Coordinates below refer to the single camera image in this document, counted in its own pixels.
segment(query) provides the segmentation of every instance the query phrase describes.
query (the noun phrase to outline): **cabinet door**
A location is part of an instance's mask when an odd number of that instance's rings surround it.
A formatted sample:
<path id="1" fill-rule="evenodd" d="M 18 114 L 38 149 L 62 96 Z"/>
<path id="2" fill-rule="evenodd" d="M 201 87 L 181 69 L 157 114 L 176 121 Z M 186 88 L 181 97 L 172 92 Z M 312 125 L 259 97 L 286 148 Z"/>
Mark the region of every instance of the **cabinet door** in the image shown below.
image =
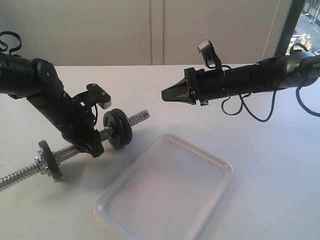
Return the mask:
<path id="1" fill-rule="evenodd" d="M 0 31 L 21 35 L 24 58 L 56 66 L 151 63 L 149 0 L 3 0 L 0 15 Z"/>
<path id="2" fill-rule="evenodd" d="M 204 39 L 212 41 L 224 64 L 272 57 L 291 2 L 151 0 L 152 61 L 202 64 L 197 44 Z"/>

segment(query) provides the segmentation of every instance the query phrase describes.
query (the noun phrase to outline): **table surface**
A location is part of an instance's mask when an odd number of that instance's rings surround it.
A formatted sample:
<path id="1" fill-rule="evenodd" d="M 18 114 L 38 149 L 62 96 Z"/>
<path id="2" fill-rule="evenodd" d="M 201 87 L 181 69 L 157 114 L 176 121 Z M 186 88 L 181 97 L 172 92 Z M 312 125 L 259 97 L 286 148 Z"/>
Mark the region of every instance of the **table surface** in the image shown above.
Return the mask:
<path id="1" fill-rule="evenodd" d="M 71 96 L 97 83 L 111 95 L 111 108 L 127 115 L 147 109 L 151 117 L 134 127 L 133 140 L 123 150 L 116 151 L 106 142 L 105 153 L 96 159 L 79 154 L 64 162 L 63 182 L 36 175 L 1 192 L 0 239 L 115 239 L 113 230 L 94 215 L 94 201 L 139 153 L 167 133 L 234 168 L 199 239 L 319 239 L 320 119 L 300 108 L 295 89 L 277 94 L 267 123 L 245 111 L 237 116 L 223 114 L 221 99 L 202 107 L 163 102 L 161 90 L 181 80 L 187 67 L 57 67 Z M 301 91 L 304 102 L 314 110 L 319 110 L 319 90 L 320 83 L 315 83 Z M 258 93 L 246 102 L 263 118 L 269 113 L 271 96 Z M 68 145 L 25 99 L 2 94 L 0 102 L 0 176 L 33 163 L 42 139 L 53 151 Z M 239 105 L 239 98 L 234 97 L 226 109 L 232 112 Z M 103 114 L 99 109 L 98 129 L 102 129 Z"/>

